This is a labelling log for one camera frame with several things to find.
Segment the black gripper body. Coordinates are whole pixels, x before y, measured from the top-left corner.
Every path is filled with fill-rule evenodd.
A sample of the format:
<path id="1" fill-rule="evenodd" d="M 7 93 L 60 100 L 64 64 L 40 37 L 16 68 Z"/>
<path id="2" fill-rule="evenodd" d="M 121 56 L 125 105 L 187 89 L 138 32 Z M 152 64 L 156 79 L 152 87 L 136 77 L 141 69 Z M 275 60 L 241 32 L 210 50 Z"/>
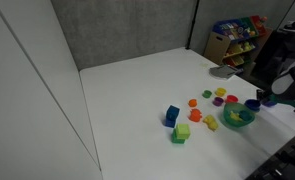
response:
<path id="1" fill-rule="evenodd" d="M 260 102 L 264 101 L 267 98 L 267 94 L 264 90 L 257 89 L 256 90 L 256 99 Z"/>

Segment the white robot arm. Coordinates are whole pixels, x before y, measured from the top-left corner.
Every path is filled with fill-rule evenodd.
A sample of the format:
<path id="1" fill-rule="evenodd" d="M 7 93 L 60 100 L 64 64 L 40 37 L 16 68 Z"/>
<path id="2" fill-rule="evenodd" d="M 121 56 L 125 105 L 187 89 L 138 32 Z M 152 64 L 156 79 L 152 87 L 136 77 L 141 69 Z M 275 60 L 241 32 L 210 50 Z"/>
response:
<path id="1" fill-rule="evenodd" d="M 266 90 L 257 90 L 256 98 L 295 106 L 295 62 L 281 72 Z"/>

